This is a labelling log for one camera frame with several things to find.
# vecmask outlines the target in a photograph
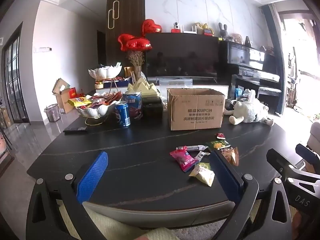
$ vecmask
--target black door frame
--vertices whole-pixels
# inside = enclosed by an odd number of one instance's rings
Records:
[[[2,89],[3,89],[3,100],[5,101],[5,106],[7,108],[7,110],[9,109],[10,111],[7,111],[8,112],[8,115],[9,115],[9,118],[10,118],[10,121],[11,123],[30,123],[29,121],[29,117],[28,117],[28,113],[27,113],[27,110],[26,110],[26,106],[25,106],[25,103],[24,103],[24,98],[23,98],[23,93],[22,93],[22,87],[21,87],[21,81],[20,81],[20,51],[19,51],[19,54],[18,54],[18,57],[17,57],[17,62],[18,62],[18,73],[17,75],[19,75],[19,84],[18,84],[18,89],[21,93],[21,100],[23,101],[23,105],[22,105],[22,110],[23,110],[23,113],[25,115],[25,118],[21,118],[20,116],[20,112],[19,112],[19,108],[18,108],[18,105],[17,105],[17,110],[18,110],[18,114],[19,114],[19,117],[20,117],[20,120],[14,120],[13,118],[13,115],[12,115],[12,109],[11,109],[11,105],[10,105],[10,102],[9,102],[9,95],[8,95],[8,90],[7,90],[7,84],[6,84],[6,78],[5,78],[5,71],[6,71],[6,65],[5,65],[5,52],[6,50],[9,48],[9,46],[17,39],[17,37],[19,37],[19,44],[17,44],[17,46],[19,46],[19,49],[20,49],[20,36],[21,36],[21,30],[22,30],[22,24],[23,22],[18,26],[18,28],[13,32],[13,34],[10,36],[10,38],[7,40],[6,44],[4,45],[4,47],[2,48],[2,55],[1,55],[1,78],[2,78]],[[16,95],[15,95],[15,92],[13,93],[14,94],[14,98],[15,98],[15,102],[17,103],[17,98],[16,98]]]

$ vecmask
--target red foil balloon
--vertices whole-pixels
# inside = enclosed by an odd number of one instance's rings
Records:
[[[129,41],[130,39],[134,38],[133,35],[131,34],[121,34],[119,37],[118,37],[118,41],[120,42],[121,44],[121,51],[128,51],[129,48],[126,46],[127,44],[127,41]]]
[[[126,47],[131,50],[148,50],[152,49],[149,40],[143,37],[134,37],[127,41]]]
[[[147,19],[142,24],[142,36],[146,33],[160,33],[162,32],[162,27],[159,24],[155,24],[154,20]]]

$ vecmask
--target gold cabinet handle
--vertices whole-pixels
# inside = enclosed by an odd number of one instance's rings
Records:
[[[115,18],[115,3],[118,3],[118,17],[117,18]],[[113,4],[112,4],[112,18],[114,19],[114,20],[117,20],[117,19],[119,19],[119,12],[120,12],[120,2],[118,1],[118,0],[115,0],[114,2],[113,2]]]
[[[113,9],[108,10],[108,29],[109,29],[109,30],[112,30],[112,29],[115,27],[115,20],[114,20],[113,17],[112,17],[113,27],[110,28],[110,11],[113,11],[112,14],[114,14],[115,11],[114,11]]]

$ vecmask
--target soda can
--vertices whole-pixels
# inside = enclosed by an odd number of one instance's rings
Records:
[[[116,117],[121,127],[128,127],[130,125],[129,109],[126,101],[119,101],[116,103]]]
[[[122,98],[128,103],[130,118],[140,119],[142,117],[141,92],[137,92],[134,94],[123,94]]]

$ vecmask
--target open cardboard box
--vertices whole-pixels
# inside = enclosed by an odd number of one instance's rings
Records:
[[[73,106],[68,103],[70,94],[74,93],[74,89],[70,88],[70,85],[65,82],[62,78],[59,78],[53,89],[52,93],[56,96],[59,110],[61,113],[68,113],[73,109]]]
[[[220,128],[225,96],[213,89],[169,88],[168,121],[171,130]]]

